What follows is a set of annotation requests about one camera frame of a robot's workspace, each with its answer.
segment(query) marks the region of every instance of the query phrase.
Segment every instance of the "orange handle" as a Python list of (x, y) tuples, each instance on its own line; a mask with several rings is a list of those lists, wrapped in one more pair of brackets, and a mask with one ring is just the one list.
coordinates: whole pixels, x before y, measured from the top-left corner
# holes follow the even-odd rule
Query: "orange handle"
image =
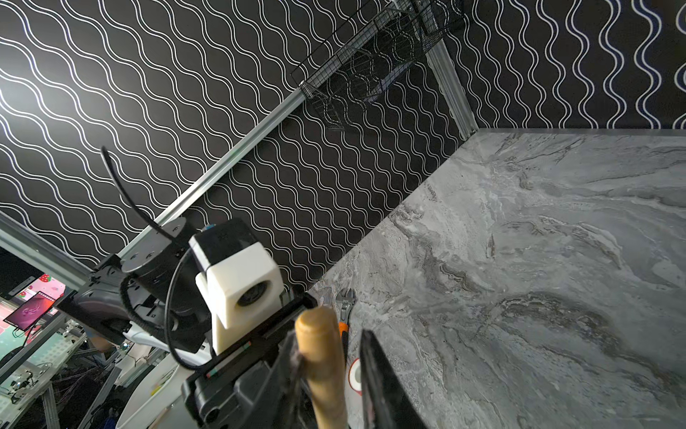
[(348, 331), (348, 324), (345, 322), (338, 322), (338, 333), (343, 336), (344, 332)]

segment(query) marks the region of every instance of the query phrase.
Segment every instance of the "wooden handle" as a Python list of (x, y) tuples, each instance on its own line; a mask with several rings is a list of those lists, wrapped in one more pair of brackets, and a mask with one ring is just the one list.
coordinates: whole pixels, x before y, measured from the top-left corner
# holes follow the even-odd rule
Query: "wooden handle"
[(336, 313), (327, 307), (303, 312), (296, 320), (296, 337), (305, 359), (305, 377), (320, 429), (347, 429), (345, 363)]

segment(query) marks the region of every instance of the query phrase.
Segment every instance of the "tape roll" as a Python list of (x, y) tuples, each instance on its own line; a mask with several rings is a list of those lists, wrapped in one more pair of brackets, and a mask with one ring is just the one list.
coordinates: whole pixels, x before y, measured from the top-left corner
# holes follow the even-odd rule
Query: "tape roll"
[(355, 359), (348, 371), (348, 384), (355, 392), (362, 394), (362, 366), (359, 358)]

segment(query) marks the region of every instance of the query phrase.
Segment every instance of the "black wall panel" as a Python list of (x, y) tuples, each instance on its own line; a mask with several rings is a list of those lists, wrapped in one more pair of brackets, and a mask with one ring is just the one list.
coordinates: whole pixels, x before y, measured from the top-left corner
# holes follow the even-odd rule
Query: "black wall panel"
[(686, 3), (466, 0), (445, 38), (489, 128), (686, 126)]
[[(0, 0), (0, 209), (87, 264), (117, 252), (143, 223), (99, 147), (159, 214), (295, 89), (288, 73), (358, 7)], [(189, 214), (246, 217), (292, 284), (312, 282), (458, 144), (424, 64), (359, 123), (331, 132), (297, 110)]]

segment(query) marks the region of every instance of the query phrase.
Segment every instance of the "pink poster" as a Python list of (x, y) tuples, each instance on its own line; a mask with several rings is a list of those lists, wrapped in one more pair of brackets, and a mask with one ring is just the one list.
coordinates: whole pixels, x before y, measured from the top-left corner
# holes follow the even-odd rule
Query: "pink poster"
[(34, 280), (24, 290), (19, 292), (16, 297), (26, 301), (38, 292), (43, 292), (48, 297), (57, 299), (64, 294), (64, 283), (55, 280), (54, 277), (44, 274), (39, 279)]

